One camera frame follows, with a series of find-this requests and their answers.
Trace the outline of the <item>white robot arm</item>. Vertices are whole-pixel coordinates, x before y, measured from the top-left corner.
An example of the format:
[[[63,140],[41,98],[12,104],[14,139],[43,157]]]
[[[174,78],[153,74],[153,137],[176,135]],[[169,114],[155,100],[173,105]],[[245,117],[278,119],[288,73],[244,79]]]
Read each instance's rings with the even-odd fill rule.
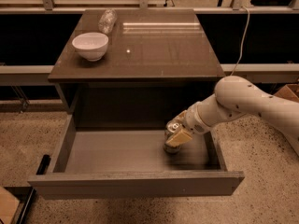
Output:
[[[195,134],[207,133],[219,123],[247,114],[267,121],[283,133],[299,153],[299,104],[268,94],[237,76],[222,78],[211,96],[174,117],[170,123],[175,130],[165,143],[178,147],[191,141]]]

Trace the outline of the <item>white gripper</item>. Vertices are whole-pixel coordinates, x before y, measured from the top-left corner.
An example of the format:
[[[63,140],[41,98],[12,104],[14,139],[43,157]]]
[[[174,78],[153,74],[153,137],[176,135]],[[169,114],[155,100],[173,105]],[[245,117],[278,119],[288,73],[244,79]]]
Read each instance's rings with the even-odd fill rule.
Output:
[[[210,127],[207,126],[202,118],[199,115],[199,110],[201,102],[197,102],[191,105],[187,110],[183,110],[173,119],[170,120],[170,123],[177,123],[179,125],[183,124],[191,132],[196,134],[204,134],[210,131]],[[166,140],[165,142],[172,146],[176,147],[184,143],[188,143],[192,140],[192,134],[183,126],[180,126],[173,136]]]

